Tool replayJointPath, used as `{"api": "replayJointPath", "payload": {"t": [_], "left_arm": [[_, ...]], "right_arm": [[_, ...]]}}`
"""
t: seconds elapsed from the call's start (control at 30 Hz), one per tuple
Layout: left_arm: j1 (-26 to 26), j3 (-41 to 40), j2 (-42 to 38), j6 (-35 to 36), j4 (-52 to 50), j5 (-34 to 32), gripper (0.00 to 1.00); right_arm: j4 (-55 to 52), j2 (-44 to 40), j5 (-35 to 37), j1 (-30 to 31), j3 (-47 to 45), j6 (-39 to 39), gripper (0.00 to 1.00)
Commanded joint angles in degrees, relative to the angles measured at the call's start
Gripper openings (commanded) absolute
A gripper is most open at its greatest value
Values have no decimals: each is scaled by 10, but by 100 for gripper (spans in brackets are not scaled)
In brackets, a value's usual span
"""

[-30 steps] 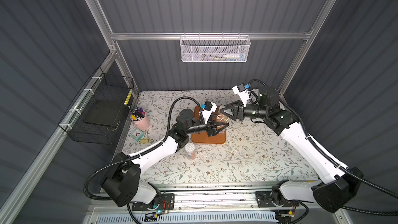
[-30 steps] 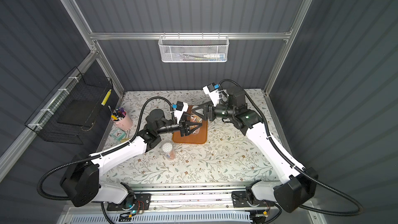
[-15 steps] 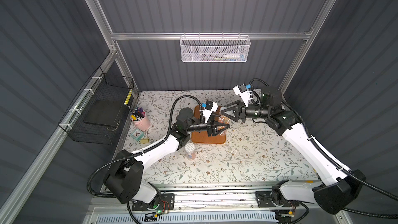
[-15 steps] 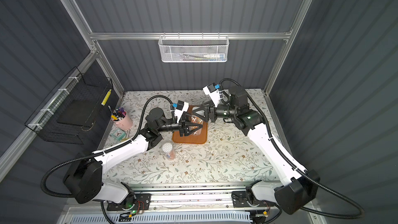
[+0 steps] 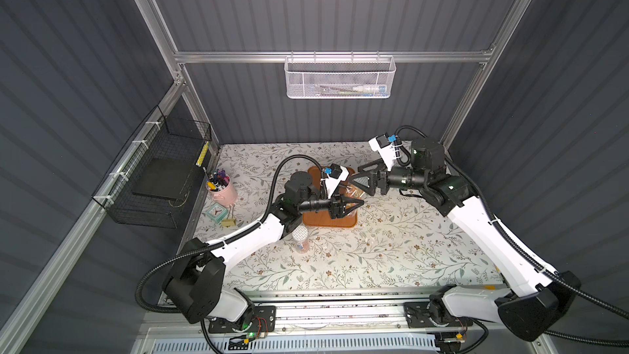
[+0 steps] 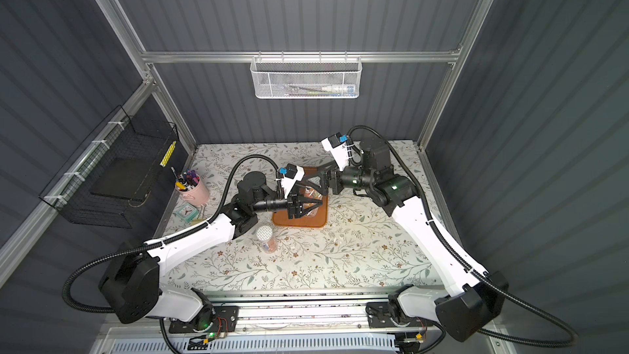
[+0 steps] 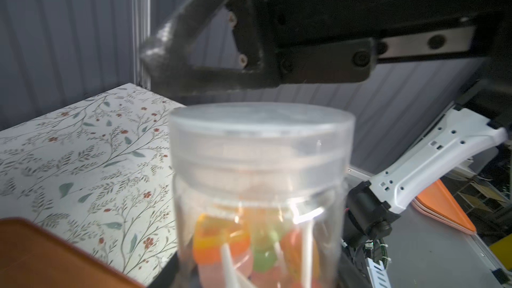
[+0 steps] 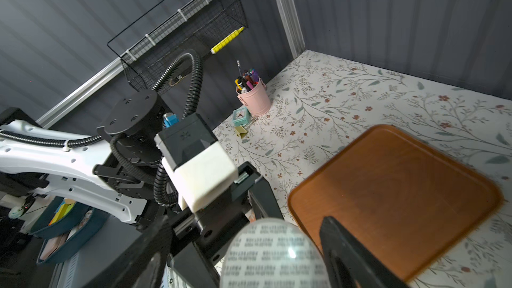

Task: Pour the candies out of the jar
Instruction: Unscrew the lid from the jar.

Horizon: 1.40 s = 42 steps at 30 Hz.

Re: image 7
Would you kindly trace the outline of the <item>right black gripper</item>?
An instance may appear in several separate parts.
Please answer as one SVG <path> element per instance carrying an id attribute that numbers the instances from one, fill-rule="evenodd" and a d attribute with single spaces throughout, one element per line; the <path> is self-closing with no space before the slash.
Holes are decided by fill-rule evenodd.
<path id="1" fill-rule="evenodd" d="M 358 83 L 380 63 L 509 49 L 511 0 L 265 0 L 284 84 Z"/>

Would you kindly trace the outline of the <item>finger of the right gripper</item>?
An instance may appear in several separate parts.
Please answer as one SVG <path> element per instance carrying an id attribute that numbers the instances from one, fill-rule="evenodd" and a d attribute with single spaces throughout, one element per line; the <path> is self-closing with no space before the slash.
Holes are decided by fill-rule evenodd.
<path id="1" fill-rule="evenodd" d="M 279 85 L 265 0 L 149 0 L 149 10 L 139 60 L 153 92 L 181 97 Z"/>

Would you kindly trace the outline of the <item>clear candy jar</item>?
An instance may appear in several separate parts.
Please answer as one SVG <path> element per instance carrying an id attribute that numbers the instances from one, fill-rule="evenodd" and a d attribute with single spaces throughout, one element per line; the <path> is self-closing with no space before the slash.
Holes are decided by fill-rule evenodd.
<path id="1" fill-rule="evenodd" d="M 173 180 L 175 287 L 229 287 L 223 256 L 253 287 L 334 287 L 347 188 L 253 201 Z"/>

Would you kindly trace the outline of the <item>white jar lid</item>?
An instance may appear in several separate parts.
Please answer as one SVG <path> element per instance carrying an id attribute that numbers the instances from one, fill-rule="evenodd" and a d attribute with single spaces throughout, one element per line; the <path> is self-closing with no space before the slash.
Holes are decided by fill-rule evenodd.
<path id="1" fill-rule="evenodd" d="M 169 113 L 171 165 L 191 188 L 271 201 L 342 184 L 355 116 L 299 103 L 215 103 Z"/>

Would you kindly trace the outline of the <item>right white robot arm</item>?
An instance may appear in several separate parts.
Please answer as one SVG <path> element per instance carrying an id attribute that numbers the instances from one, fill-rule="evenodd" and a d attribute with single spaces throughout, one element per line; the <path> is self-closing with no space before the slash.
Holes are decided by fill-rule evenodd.
<path id="1" fill-rule="evenodd" d="M 349 193 L 349 245 L 391 232 L 434 181 L 511 133 L 511 0 L 187 0 L 141 46 L 166 97 L 365 81 L 378 62 L 488 55 L 440 127 Z"/>

